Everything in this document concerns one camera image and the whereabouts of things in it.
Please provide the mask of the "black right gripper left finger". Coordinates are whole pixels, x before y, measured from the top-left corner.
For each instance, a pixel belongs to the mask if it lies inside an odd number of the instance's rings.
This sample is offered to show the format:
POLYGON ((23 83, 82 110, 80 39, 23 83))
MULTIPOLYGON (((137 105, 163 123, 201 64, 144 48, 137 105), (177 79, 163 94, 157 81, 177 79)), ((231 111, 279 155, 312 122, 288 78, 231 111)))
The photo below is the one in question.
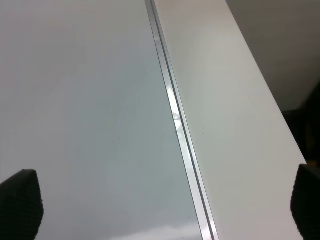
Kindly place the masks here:
POLYGON ((34 240, 44 216, 37 172, 23 169, 0 184, 0 238, 34 240))

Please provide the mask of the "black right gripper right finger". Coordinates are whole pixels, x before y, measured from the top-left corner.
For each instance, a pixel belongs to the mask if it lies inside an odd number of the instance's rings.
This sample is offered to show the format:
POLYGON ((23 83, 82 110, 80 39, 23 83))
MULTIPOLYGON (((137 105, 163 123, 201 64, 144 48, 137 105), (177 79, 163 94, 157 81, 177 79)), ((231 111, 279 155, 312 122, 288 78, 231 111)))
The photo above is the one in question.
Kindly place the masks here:
POLYGON ((304 240, 320 238, 320 169, 300 164, 293 186, 290 210, 304 240))

